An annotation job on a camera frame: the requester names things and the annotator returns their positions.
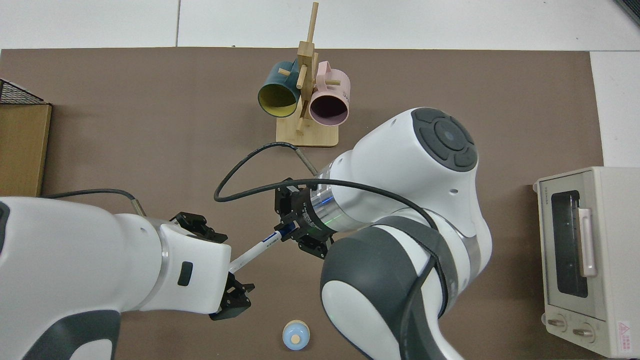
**mug handle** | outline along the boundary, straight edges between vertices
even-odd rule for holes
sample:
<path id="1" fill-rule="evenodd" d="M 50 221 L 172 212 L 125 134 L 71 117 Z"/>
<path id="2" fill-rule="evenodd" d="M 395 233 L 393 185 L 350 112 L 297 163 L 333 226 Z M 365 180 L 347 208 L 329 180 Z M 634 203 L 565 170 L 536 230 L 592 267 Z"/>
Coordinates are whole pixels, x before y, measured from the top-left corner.
<path id="1" fill-rule="evenodd" d="M 331 67 L 329 66 L 328 61 L 321 61 L 320 63 L 318 63 L 318 73 L 316 75 L 316 85 L 318 87 L 318 91 L 327 91 L 325 81 L 328 72 L 331 72 Z"/>

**wire basket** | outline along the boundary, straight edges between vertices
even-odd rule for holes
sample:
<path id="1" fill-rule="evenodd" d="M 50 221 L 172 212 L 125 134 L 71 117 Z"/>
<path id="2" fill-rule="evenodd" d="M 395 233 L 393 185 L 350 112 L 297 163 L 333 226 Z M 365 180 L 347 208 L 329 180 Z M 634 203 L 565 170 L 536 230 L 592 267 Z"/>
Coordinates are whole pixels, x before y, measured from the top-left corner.
<path id="1" fill-rule="evenodd" d="M 0 79 L 0 104 L 41 105 L 48 102 L 7 80 Z"/>

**warning label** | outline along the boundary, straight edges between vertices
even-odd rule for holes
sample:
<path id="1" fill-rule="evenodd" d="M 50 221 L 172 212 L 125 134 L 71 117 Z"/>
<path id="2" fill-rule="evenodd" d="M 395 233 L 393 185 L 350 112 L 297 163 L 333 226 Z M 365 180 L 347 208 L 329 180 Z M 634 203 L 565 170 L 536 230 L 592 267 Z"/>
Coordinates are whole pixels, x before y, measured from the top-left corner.
<path id="1" fill-rule="evenodd" d="M 628 321 L 618 322 L 618 349 L 623 354 L 633 351 L 631 344 L 631 324 Z"/>

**wooden base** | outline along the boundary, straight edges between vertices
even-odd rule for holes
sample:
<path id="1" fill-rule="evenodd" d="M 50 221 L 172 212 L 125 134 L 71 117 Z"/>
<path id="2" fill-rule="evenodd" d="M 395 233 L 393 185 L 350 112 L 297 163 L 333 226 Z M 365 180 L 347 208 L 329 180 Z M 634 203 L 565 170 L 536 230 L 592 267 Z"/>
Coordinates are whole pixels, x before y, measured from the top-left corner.
<path id="1" fill-rule="evenodd" d="M 301 101 L 289 117 L 276 118 L 276 141 L 289 142 L 295 146 L 333 147 L 338 145 L 338 127 L 324 126 L 311 119 L 302 119 L 300 128 Z"/>
<path id="2" fill-rule="evenodd" d="M 50 105 L 0 106 L 0 196 L 39 196 Z"/>

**gray button pad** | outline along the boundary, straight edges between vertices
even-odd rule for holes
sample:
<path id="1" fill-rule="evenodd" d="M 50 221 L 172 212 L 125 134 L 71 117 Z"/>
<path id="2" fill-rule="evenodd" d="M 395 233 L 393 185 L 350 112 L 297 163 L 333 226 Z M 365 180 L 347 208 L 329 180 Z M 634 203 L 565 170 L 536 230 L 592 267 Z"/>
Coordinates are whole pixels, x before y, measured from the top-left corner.
<path id="1" fill-rule="evenodd" d="M 475 167 L 476 146 L 471 135 L 456 119 L 432 108 L 418 108 L 411 115 L 415 136 L 434 160 L 460 172 Z"/>

